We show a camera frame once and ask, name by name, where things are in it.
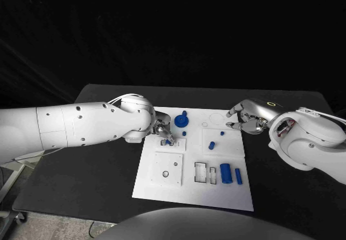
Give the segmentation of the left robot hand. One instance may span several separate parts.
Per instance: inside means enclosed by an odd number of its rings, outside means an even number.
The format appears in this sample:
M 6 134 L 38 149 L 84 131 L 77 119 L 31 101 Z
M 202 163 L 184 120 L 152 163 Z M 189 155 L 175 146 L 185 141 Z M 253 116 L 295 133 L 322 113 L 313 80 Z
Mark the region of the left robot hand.
M 156 111 L 152 134 L 159 135 L 169 141 L 169 144 L 174 145 L 176 140 L 174 137 L 174 133 L 171 131 L 171 122 L 172 122 L 171 115 L 161 111 Z

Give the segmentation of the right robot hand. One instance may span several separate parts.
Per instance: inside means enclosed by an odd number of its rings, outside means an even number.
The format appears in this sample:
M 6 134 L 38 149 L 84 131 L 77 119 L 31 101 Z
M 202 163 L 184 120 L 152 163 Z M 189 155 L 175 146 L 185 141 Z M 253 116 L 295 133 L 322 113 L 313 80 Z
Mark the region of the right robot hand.
M 240 116 L 243 122 L 227 122 L 225 126 L 234 130 L 259 135 L 269 129 L 273 122 L 287 109 L 276 102 L 246 99 L 228 111 L 227 117 Z

